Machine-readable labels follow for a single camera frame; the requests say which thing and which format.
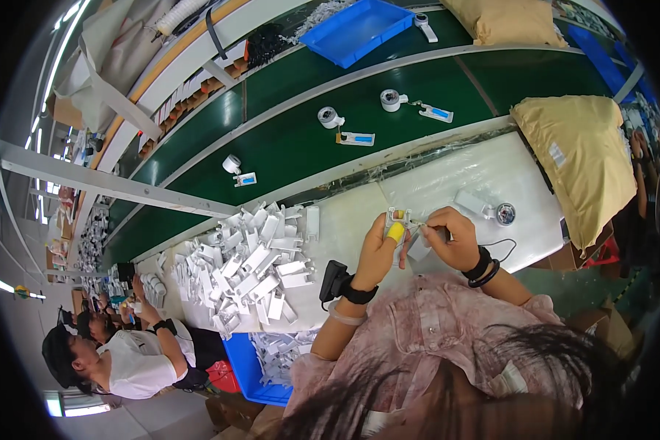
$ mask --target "wire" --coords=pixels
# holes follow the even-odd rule
[[[516,246],[518,246],[518,243],[516,243],[516,240],[514,240],[514,239],[503,239],[503,240],[499,240],[498,242],[493,242],[493,243],[489,243],[489,244],[480,244],[479,246],[487,247],[487,246],[493,246],[495,244],[499,244],[499,243],[503,243],[503,242],[512,242],[513,243],[513,247],[511,248],[510,251],[508,251],[508,253],[503,258],[503,260],[499,260],[499,263],[503,263],[504,260],[506,260],[507,258],[509,258],[511,256],[511,252],[513,252],[514,249],[516,249]]]

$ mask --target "black cap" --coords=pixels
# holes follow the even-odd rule
[[[89,311],[80,312],[76,317],[76,330],[78,330],[78,334],[81,338],[93,340],[90,323],[91,312]]]
[[[69,337],[71,337],[71,333],[63,324],[59,324],[49,330],[41,344],[41,355],[44,357],[46,366],[49,367],[49,372],[64,388],[76,386],[82,382],[82,379],[76,374],[76,370],[71,366],[75,355],[69,348]]]

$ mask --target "hand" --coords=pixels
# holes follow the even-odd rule
[[[135,297],[137,297],[137,301],[142,304],[141,313],[135,313],[134,315],[151,324],[156,324],[161,321],[159,312],[157,312],[153,305],[149,304],[149,301],[147,301],[147,298],[144,296],[144,284],[139,278],[139,275],[134,275],[134,278],[132,279],[132,289],[134,290]]]
[[[636,131],[635,134],[638,136],[638,141],[641,143],[643,157],[649,157],[650,152],[648,151],[648,143],[645,141],[645,136],[639,131]]]
[[[120,311],[120,317],[122,318],[122,321],[125,323],[131,322],[129,319],[129,314],[132,312],[132,309],[130,307],[130,304],[132,304],[134,300],[132,298],[127,298],[125,299],[120,305],[117,306],[117,308]]]
[[[364,237],[362,252],[360,254],[360,263],[357,265],[357,273],[350,286],[354,290],[371,291],[381,282],[388,270],[393,264],[393,251],[398,246],[396,240],[387,237],[384,238],[384,225],[386,223],[386,213],[377,217],[372,224],[370,231]],[[410,242],[410,232],[406,230],[404,243]],[[401,250],[400,262],[398,267],[405,269],[406,253],[408,246]]]
[[[642,148],[641,140],[638,138],[638,131],[634,131],[631,135],[631,140],[628,142],[631,145],[631,152],[634,154],[634,158],[642,158]]]
[[[451,206],[438,209],[428,217],[427,226],[421,227],[426,241],[449,267],[467,272],[479,263],[479,246],[476,244],[474,223]],[[444,242],[436,228],[448,230],[448,241]]]

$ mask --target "pink sleeve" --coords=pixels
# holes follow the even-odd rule
[[[337,362],[326,360],[313,353],[301,355],[290,366],[290,378],[293,392],[283,416],[290,415],[304,400],[323,387]]]
[[[553,310],[553,299],[548,295],[535,295],[521,307],[544,324],[562,324],[562,320]]]

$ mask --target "blue plastic crate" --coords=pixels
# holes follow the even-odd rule
[[[306,32],[300,42],[347,68],[413,24],[415,14],[379,0],[360,0]]]
[[[259,380],[262,378],[262,367],[257,360],[257,352],[249,340],[247,333],[235,333],[228,341],[222,341],[230,358],[232,370],[237,382],[242,388],[245,399],[267,405],[286,406],[289,402],[293,387],[284,388],[283,385],[263,386]]]

